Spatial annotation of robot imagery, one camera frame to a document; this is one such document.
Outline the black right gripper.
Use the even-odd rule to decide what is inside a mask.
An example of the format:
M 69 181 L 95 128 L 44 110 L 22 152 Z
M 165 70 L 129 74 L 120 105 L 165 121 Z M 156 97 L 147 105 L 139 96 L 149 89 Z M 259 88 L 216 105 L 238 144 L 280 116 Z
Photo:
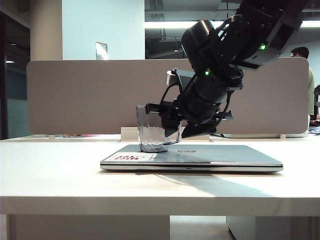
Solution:
M 182 129 L 182 120 L 186 126 L 182 138 L 214 134 L 217 131 L 217 120 L 223 114 L 220 104 L 234 90 L 240 90 L 243 71 L 235 69 L 235 79 L 222 80 L 209 70 L 201 73 L 174 68 L 167 71 L 167 89 L 160 103 L 148 103 L 146 114 L 157 114 L 161 117 L 165 137 Z

